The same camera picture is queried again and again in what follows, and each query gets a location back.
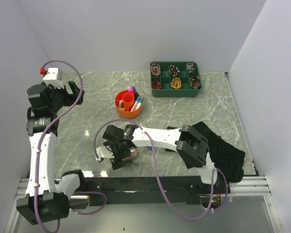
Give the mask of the clear pencil case pink cap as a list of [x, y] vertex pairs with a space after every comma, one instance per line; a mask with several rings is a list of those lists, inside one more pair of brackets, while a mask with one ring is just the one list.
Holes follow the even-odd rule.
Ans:
[[130, 160], [133, 160], [138, 156], [139, 156], [139, 154], [138, 154], [137, 149], [136, 148], [131, 148], [130, 149], [130, 156], [126, 157], [126, 158], [122, 158], [122, 162], [127, 162], [127, 161], [130, 161]]

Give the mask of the orange round organizer container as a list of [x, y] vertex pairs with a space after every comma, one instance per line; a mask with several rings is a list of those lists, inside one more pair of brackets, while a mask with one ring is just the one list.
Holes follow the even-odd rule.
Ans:
[[[126, 111], [121, 111], [118, 107], [119, 101], [122, 100], [123, 101], [123, 107], [125, 108]], [[115, 103], [115, 108], [117, 113], [122, 117], [122, 118], [126, 118], [126, 119], [132, 119], [137, 117], [142, 109], [142, 105], [139, 109], [131, 112], [131, 108], [134, 104], [134, 102], [136, 101], [135, 95], [132, 95], [128, 92], [128, 90], [122, 90], [121, 92], [119, 92], [115, 99], [114, 99], [114, 103]]]

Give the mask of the green cap white pen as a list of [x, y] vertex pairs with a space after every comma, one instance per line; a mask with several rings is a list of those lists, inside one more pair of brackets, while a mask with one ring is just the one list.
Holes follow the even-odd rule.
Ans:
[[144, 98], [141, 98], [140, 101], [138, 102], [138, 104], [136, 105], [135, 110], [137, 110], [137, 109], [139, 109], [141, 107], [143, 101], [144, 101]]

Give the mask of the blue white pen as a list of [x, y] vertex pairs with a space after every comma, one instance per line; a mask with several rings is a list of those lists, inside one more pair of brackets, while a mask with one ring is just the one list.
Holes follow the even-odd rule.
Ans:
[[135, 109], [136, 109], [136, 107], [137, 107], [140, 99], [141, 99], [141, 97], [138, 96], [137, 99], [136, 99], [136, 101], [135, 101], [135, 103], [134, 103], [134, 105], [133, 105], [133, 107], [132, 107], [132, 109], [130, 110], [131, 112], [135, 111]]

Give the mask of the purple cap black highlighter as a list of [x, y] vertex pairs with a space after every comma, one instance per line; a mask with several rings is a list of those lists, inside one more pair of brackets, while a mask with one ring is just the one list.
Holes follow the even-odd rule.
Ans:
[[135, 88], [134, 86], [132, 87], [132, 90], [133, 90], [133, 93], [134, 93], [134, 94], [137, 93], [136, 88]]

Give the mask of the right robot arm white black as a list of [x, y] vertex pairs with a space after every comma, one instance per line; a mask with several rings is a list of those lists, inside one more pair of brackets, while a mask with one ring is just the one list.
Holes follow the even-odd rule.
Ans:
[[110, 159], [114, 170], [124, 167], [124, 160], [131, 157], [131, 149], [139, 147], [164, 148], [176, 151], [188, 169], [196, 168], [207, 193], [220, 187], [214, 163], [210, 158], [208, 140], [190, 125], [175, 129], [151, 129], [127, 125], [125, 129], [109, 125], [103, 136], [105, 142], [96, 149], [98, 161]]

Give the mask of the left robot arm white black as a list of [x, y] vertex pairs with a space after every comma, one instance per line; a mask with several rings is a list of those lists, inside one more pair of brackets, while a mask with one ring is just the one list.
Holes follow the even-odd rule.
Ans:
[[53, 123], [63, 106], [82, 104], [84, 91], [73, 81], [66, 87], [36, 84], [27, 90], [31, 106], [27, 111], [27, 133], [31, 146], [30, 176], [25, 197], [17, 200], [16, 209], [32, 225], [66, 218], [73, 194], [82, 195], [87, 190], [83, 172], [68, 171], [59, 182], [54, 179], [54, 152], [59, 123]]

